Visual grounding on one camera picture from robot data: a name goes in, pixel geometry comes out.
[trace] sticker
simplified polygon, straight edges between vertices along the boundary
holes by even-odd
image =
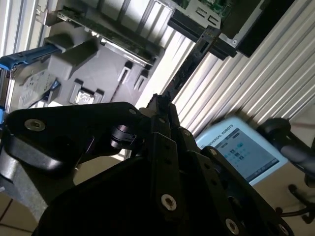
[[[26,78],[21,96],[19,99],[19,109],[26,109],[34,102],[40,100],[47,92],[56,78],[50,75],[47,70],[40,71]]]

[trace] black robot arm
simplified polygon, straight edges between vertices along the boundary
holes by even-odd
[[[122,148],[129,159],[73,186],[78,163]],[[13,112],[0,159],[10,164],[2,186],[41,218],[34,235],[293,235],[216,149],[197,147],[165,96],[141,112],[128,103]]]

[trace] ribbed metal panel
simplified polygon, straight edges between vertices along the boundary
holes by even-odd
[[[193,44],[175,34],[137,106],[161,93]],[[297,0],[249,59],[208,55],[175,99],[183,127],[194,135],[238,112],[253,125],[293,119],[315,99],[315,1]]]
[[[37,5],[47,0],[0,0],[0,57],[39,45],[42,25],[35,21]]]
[[[194,43],[167,26],[171,11],[154,0],[84,0],[166,48],[137,107],[161,93]],[[35,22],[37,4],[57,0],[0,0],[0,56],[36,47],[49,29]],[[293,119],[315,100],[315,0],[296,0],[249,59],[208,55],[175,99],[182,126],[194,135],[238,112],[252,124],[269,117]]]

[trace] green circuit board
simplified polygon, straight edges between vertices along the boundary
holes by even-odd
[[[199,0],[224,20],[231,12],[236,0]]]
[[[175,3],[178,4],[183,9],[186,9],[190,3],[190,0],[173,0]]]

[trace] silver screw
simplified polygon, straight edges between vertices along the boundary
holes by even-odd
[[[25,121],[24,126],[26,129],[36,132],[43,131],[46,128],[44,122],[38,119],[28,119]]]
[[[137,114],[137,112],[136,112],[135,110],[133,110],[133,109],[129,109],[129,112],[130,112],[131,114],[133,114],[133,115]]]
[[[187,131],[187,130],[184,130],[184,134],[185,134],[186,136],[190,136],[190,133],[189,133],[189,131]]]
[[[171,195],[168,195],[168,194],[162,195],[161,201],[162,201],[163,206],[165,206],[166,209],[170,211],[176,210],[177,204],[176,204],[175,199]]]
[[[213,156],[216,156],[216,155],[217,155],[217,152],[214,151],[213,149],[210,149],[210,152],[211,152],[211,154],[212,154]]]
[[[282,232],[284,232],[285,235],[289,236],[289,232],[286,230],[286,228],[283,225],[279,225],[279,228]]]
[[[226,219],[225,224],[234,235],[238,235],[240,233],[240,230],[238,229],[237,225],[233,220]]]

